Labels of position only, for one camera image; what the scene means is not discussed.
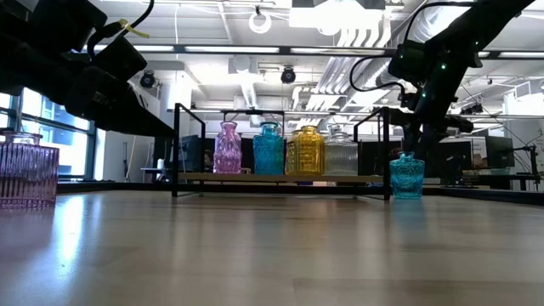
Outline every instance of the table surface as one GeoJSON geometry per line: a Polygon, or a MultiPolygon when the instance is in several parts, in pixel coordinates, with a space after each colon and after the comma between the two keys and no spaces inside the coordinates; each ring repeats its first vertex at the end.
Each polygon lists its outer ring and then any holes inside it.
{"type": "Polygon", "coordinates": [[[543,305],[544,210],[448,197],[59,196],[0,210],[0,305],[543,305]]]}

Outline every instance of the clear glass vase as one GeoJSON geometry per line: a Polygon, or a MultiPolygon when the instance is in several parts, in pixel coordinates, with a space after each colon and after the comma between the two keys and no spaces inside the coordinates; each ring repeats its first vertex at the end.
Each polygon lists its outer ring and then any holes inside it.
{"type": "Polygon", "coordinates": [[[325,142],[325,175],[357,175],[357,144],[335,130],[325,142]]]}
{"type": "Polygon", "coordinates": [[[305,126],[297,136],[298,174],[322,175],[325,170],[325,141],[315,126],[305,126]]]}
{"type": "Polygon", "coordinates": [[[389,163],[391,185],[396,199],[420,199],[423,191],[425,161],[414,158],[413,152],[401,152],[400,159],[389,163]]]}
{"type": "Polygon", "coordinates": [[[241,172],[241,137],[235,122],[221,122],[221,132],[215,139],[213,172],[239,174],[241,172]]]}
{"type": "Polygon", "coordinates": [[[283,174],[283,138],[278,134],[278,123],[263,122],[262,134],[253,139],[255,174],[283,174]]]}
{"type": "Polygon", "coordinates": [[[298,147],[297,137],[302,130],[296,130],[292,132],[292,136],[287,140],[286,150],[286,174],[297,175],[298,174],[298,147]]]}
{"type": "Polygon", "coordinates": [[[6,132],[0,144],[0,207],[54,206],[60,150],[40,146],[42,135],[6,132]]]}

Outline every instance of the blue glass vase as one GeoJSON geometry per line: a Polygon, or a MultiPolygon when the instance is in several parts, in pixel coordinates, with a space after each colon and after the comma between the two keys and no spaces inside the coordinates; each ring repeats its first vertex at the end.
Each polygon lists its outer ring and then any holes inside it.
{"type": "Polygon", "coordinates": [[[420,199],[423,191],[425,161],[414,158],[413,152],[400,153],[400,159],[389,163],[391,185],[396,199],[420,199]]]}
{"type": "Polygon", "coordinates": [[[263,133],[253,139],[255,174],[283,174],[283,138],[276,122],[261,123],[263,133]]]}

